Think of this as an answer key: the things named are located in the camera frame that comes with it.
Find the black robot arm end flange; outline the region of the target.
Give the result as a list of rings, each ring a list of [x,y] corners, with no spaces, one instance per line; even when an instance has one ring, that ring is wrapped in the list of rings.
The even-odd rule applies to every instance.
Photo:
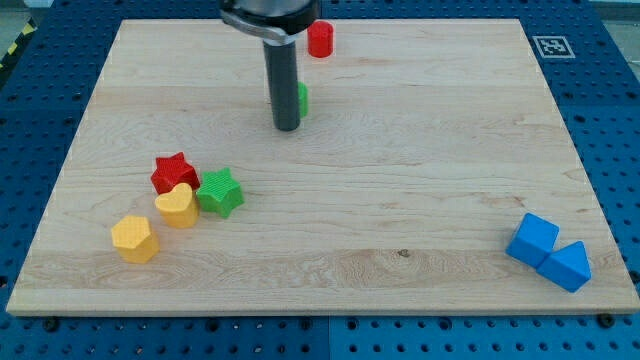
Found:
[[[318,0],[218,0],[224,24],[276,45],[292,42],[319,17]]]

